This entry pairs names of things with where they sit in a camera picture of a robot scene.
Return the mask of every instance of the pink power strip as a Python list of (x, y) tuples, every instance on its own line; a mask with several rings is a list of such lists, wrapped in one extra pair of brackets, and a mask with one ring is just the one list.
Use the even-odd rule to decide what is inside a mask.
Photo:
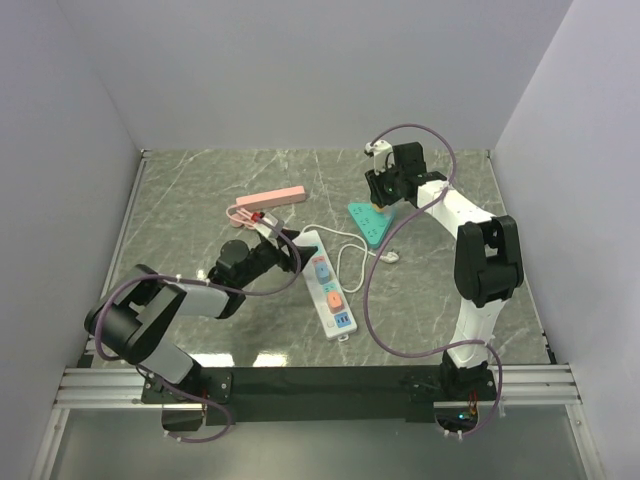
[[(290, 205), (292, 203), (304, 202), (307, 199), (307, 193), (303, 186), (281, 188), (271, 192), (255, 193), (244, 197), (236, 198), (236, 208), (244, 208), (250, 212), (256, 212), (263, 208), (279, 207), (280, 205)], [(242, 223), (234, 220), (240, 220), (237, 213), (231, 216), (231, 225), (240, 227)]]

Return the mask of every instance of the metal frame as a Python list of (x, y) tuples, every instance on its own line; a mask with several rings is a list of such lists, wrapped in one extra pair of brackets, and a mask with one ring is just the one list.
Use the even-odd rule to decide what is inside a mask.
[[(102, 289), (104, 295), (118, 269), (122, 244), (138, 196), (150, 150), (141, 151), (140, 164), (133, 184), (122, 228)], [(86, 353), (93, 354), (95, 344), (89, 339)], [(200, 404), (147, 405), (140, 402), (144, 379), (135, 369), (68, 368), (62, 377), (51, 416), (31, 473), (32, 480), (48, 480), (71, 410), (142, 410), (161, 408), (201, 409)], [(501, 407), (565, 405), (571, 428), (587, 478), (605, 478), (598, 452), (587, 426), (582, 400), (569, 365), (507, 365)], [(463, 406), (455, 402), (435, 403), (435, 407)]]

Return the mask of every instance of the wall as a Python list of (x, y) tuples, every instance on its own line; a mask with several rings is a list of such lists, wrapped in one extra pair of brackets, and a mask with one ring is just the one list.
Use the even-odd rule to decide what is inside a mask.
[(637, 478), (640, 4), (575, 0), (496, 149), (552, 346), (610, 478)]
[(58, 1), (156, 149), (362, 147), (407, 121), (492, 148), (570, 4)]
[(0, 65), (0, 478), (23, 479), (139, 154), (54, 2), (3, 3)]

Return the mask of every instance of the teal power strip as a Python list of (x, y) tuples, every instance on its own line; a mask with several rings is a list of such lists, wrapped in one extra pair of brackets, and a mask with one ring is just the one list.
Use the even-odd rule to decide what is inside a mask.
[(371, 248), (378, 248), (396, 216), (395, 208), (376, 212), (370, 203), (350, 203), (347, 207)]

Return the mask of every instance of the marble table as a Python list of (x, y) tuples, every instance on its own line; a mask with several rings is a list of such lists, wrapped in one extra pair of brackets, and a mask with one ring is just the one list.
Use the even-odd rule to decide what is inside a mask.
[[(504, 214), (487, 152), (460, 151), (458, 155), (457, 188), (482, 208)], [(432, 151), (425, 156), (429, 170), (448, 174), (448, 155)], [(225, 216), (225, 208), (238, 196), (304, 185), (309, 196), (304, 203), (273, 212), (292, 229), (317, 223), (352, 233), (358, 230), (347, 205), (368, 201), (363, 173), (371, 168), (371, 160), (361, 150), (152, 151), (143, 162), (114, 281), (137, 263), (162, 273), (195, 276), (198, 269), (209, 270), (227, 240), (240, 238), (255, 245), (255, 233), (231, 227)], [(408, 215), (412, 208), (400, 205), (397, 218)], [(320, 235), (335, 266), (338, 249), (348, 240), (325, 232)], [(401, 259), (394, 265), (381, 263), (376, 270), (370, 300), (376, 331), (394, 348), (406, 352), (446, 344), (460, 306), (453, 281), (453, 238), (424, 215), (407, 225), (390, 247)], [(344, 255), (341, 276), (347, 286), (358, 281), (361, 255), (355, 249)], [(268, 289), (284, 282), (287, 275), (274, 268), (253, 288)], [(360, 328), (342, 343), (324, 336), (302, 279), (281, 294), (248, 298), (227, 320), (176, 318), (166, 338), (204, 366), (440, 362), (440, 356), (405, 360), (381, 350), (364, 325), (362, 291), (347, 299)], [(506, 364), (549, 363), (526, 284), (500, 315), (494, 346)]]

